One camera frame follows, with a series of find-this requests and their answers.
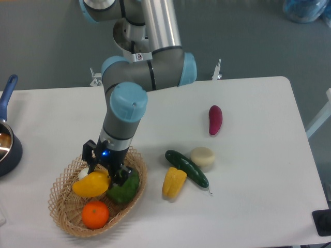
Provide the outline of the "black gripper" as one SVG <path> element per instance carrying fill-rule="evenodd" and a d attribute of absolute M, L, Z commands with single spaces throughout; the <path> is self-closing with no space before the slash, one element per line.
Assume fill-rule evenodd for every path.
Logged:
<path fill-rule="evenodd" d="M 121 187 L 133 173 L 133 168 L 124 164 L 128 149 L 116 151 L 108 148 L 106 141 L 95 143 L 88 140 L 82 148 L 82 160 L 88 165 L 87 174 L 92 173 L 97 165 L 101 165 L 111 177 L 111 186 Z"/>

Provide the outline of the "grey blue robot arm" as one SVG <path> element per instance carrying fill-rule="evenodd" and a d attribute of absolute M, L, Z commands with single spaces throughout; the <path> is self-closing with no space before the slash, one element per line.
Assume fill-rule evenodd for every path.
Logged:
<path fill-rule="evenodd" d="M 80 1 L 80 7 L 94 23 L 115 20 L 132 55 L 139 55 L 139 43 L 150 54 L 140 61 L 112 56 L 103 62 L 107 113 L 98 141 L 83 146 L 89 171 L 100 164 L 112 183 L 121 186 L 132 174 L 124 158 L 146 111 L 147 93 L 193 83 L 197 66 L 194 56 L 182 49 L 172 1 Z"/>

